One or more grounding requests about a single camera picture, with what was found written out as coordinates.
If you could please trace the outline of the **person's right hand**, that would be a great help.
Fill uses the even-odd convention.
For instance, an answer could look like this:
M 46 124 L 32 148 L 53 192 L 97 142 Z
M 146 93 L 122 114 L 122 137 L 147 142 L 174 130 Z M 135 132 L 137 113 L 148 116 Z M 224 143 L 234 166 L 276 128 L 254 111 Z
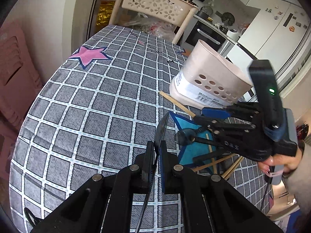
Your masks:
M 291 171 L 297 169 L 301 162 L 302 156 L 302 150 L 300 148 L 297 148 L 295 157 L 275 154 L 274 156 L 270 156 L 264 162 L 257 162 L 257 165 L 259 169 L 265 174 L 274 172 L 274 170 L 272 170 L 272 167 L 276 167 L 278 165 L 283 165 L 284 173 L 290 173 Z

